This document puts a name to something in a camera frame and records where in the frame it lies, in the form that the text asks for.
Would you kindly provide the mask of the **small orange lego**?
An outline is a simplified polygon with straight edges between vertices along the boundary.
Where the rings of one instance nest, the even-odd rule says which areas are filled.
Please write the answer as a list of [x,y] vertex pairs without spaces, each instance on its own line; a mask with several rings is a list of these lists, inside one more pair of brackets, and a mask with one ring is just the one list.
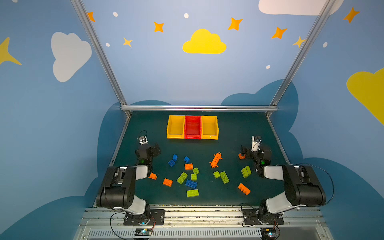
[[242,155],[242,154],[238,154],[238,156],[239,156],[239,159],[240,159],[240,160],[243,160],[243,159],[246,158],[245,155]]

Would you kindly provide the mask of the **orange wedge lego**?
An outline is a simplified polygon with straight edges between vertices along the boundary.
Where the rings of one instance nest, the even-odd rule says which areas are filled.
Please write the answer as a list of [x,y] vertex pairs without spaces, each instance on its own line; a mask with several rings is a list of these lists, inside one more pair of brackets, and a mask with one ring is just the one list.
[[154,173],[151,173],[150,176],[149,176],[149,179],[156,180],[157,179],[157,175],[154,174]]

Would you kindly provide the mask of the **orange stepped lego brick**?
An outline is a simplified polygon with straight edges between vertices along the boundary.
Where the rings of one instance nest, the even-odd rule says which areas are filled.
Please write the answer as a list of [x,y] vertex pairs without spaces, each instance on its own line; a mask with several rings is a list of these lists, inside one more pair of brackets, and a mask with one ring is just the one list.
[[245,185],[243,185],[242,183],[240,183],[238,185],[238,189],[243,192],[246,196],[249,195],[251,193],[251,190],[248,189]]

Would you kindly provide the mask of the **orange 2x2 lego low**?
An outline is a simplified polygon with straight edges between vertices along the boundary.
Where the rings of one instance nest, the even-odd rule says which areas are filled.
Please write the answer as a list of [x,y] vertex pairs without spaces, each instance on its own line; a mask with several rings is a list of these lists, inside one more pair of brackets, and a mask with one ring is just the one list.
[[169,180],[169,179],[164,179],[163,181],[163,185],[167,186],[167,187],[171,187],[173,184],[173,181],[172,180]]

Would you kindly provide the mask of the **green 2x4 lego slanted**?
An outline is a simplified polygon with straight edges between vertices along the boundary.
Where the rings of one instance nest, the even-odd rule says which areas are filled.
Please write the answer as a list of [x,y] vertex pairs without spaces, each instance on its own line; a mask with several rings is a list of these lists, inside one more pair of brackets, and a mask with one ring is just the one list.
[[187,179],[188,174],[185,172],[182,172],[181,175],[178,177],[177,182],[182,185],[184,181]]

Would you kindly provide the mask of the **orange 2x2 lego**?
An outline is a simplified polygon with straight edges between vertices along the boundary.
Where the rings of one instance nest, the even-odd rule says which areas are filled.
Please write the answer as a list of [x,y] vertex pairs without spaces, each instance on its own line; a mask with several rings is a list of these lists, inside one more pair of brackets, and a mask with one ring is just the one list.
[[190,164],[185,164],[185,170],[186,171],[189,171],[189,170],[192,170],[194,168],[193,164],[190,163]]

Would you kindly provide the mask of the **long orange lego piece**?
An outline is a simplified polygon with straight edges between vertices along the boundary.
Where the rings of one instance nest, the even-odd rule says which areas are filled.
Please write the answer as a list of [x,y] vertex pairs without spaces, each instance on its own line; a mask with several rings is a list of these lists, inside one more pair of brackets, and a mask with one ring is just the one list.
[[220,160],[222,160],[222,154],[221,153],[216,153],[214,154],[213,160],[210,162],[211,168],[218,168],[218,163]]

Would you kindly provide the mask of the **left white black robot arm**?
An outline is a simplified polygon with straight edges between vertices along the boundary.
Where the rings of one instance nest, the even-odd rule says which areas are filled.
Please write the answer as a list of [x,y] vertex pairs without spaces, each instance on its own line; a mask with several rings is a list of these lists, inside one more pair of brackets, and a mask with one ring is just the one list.
[[161,154],[158,144],[141,144],[135,151],[135,166],[109,167],[98,192],[96,205],[100,208],[123,210],[133,216],[149,217],[149,205],[135,195],[136,181],[149,178],[153,171],[153,158]]

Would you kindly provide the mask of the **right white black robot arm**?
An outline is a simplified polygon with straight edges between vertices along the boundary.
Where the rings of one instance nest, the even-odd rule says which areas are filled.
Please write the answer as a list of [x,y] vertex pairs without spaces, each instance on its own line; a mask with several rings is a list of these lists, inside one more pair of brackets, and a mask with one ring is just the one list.
[[319,207],[327,202],[324,191],[313,167],[303,165],[271,165],[272,152],[262,147],[241,146],[240,159],[251,159],[261,178],[284,183],[284,191],[273,198],[263,200],[258,216],[275,216],[297,207]]

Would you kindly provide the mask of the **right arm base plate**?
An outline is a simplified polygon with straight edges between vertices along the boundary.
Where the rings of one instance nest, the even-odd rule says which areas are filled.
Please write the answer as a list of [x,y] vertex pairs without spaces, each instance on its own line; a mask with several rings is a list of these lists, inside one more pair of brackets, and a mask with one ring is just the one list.
[[243,225],[283,225],[284,220],[282,215],[259,213],[259,210],[255,209],[242,209]]

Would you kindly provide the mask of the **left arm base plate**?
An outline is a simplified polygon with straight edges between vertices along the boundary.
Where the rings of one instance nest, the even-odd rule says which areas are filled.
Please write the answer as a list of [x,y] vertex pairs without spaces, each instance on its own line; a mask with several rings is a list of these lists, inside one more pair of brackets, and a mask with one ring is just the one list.
[[165,220],[165,210],[145,210],[142,215],[133,215],[126,213],[124,226],[162,226]]

